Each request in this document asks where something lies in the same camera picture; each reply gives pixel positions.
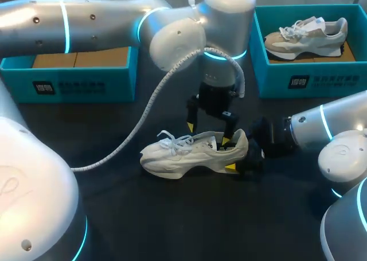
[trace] metal screw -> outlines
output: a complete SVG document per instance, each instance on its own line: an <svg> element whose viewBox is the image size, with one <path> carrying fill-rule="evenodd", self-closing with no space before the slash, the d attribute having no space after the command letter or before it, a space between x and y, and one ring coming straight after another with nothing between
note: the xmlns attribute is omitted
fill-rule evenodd
<svg viewBox="0 0 367 261"><path fill-rule="evenodd" d="M32 249L32 243L29 240L23 240L21 246L25 251L30 251Z"/></svg>

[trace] cardboard box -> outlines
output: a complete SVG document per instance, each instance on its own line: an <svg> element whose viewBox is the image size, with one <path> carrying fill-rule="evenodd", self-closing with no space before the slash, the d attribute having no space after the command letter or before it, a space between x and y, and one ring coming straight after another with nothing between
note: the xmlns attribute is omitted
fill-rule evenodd
<svg viewBox="0 0 367 261"><path fill-rule="evenodd" d="M74 67L125 67L127 56L128 48L78 53Z"/></svg>
<svg viewBox="0 0 367 261"><path fill-rule="evenodd" d="M39 54L34 60L32 68L73 68L76 55L76 53Z"/></svg>
<svg viewBox="0 0 367 261"><path fill-rule="evenodd" d="M137 63L127 47L9 57L0 72L19 103L121 103L134 101Z"/></svg>
<svg viewBox="0 0 367 261"><path fill-rule="evenodd" d="M345 51L340 58L312 58L291 63L269 61L263 38L297 20L312 16L348 21ZM358 4L256 7L249 42L261 98L343 97L367 89L367 15Z"/></svg>

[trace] sneaker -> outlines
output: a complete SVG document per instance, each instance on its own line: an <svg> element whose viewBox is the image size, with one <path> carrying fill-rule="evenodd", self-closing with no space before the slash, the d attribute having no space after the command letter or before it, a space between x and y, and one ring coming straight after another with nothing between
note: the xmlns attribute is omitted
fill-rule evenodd
<svg viewBox="0 0 367 261"><path fill-rule="evenodd" d="M210 131L178 139L165 130L158 136L161 134L169 138L145 147L140 152L143 154L140 163L149 173L167 179L179 179L195 166L206 166L218 173L238 174L235 163L248 151L247 137L242 129L223 146L224 133Z"/></svg>
<svg viewBox="0 0 367 261"><path fill-rule="evenodd" d="M341 56L346 40L348 23L344 18L325 22L322 17L297 21L292 27L279 28L265 38L266 50L285 60L294 60L304 52L319 56Z"/></svg>

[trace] shoelace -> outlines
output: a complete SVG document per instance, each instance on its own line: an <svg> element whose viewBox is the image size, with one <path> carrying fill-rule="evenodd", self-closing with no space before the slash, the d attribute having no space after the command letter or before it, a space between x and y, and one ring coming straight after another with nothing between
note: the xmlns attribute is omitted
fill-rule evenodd
<svg viewBox="0 0 367 261"><path fill-rule="evenodd" d="M279 28L280 34L283 36L285 40L290 40L296 36L306 36L307 31L303 30L298 24L302 22L302 20L296 21L292 27Z"/></svg>
<svg viewBox="0 0 367 261"><path fill-rule="evenodd" d="M191 151L192 147L191 145L194 143L194 139L190 135L182 136L179 138L175 138L171 133L169 133L166 130L162 130L158 135L166 134L169 138L162 139L159 141L162 147L170 149L171 155L175 156L177 155L177 150L183 150L183 151Z"/></svg>

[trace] blue shoe box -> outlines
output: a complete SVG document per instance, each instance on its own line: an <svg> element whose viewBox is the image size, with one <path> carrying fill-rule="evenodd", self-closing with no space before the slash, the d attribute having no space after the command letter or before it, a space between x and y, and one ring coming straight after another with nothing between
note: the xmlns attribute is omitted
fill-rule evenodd
<svg viewBox="0 0 367 261"><path fill-rule="evenodd" d="M3 59L0 73L17 103L133 102L138 49L124 49L118 67L33 68L36 56L22 56Z"/></svg>
<svg viewBox="0 0 367 261"><path fill-rule="evenodd" d="M346 18L355 62L271 64L264 37L312 16ZM258 6L249 45L261 98L342 97L367 89L367 15L360 5Z"/></svg>

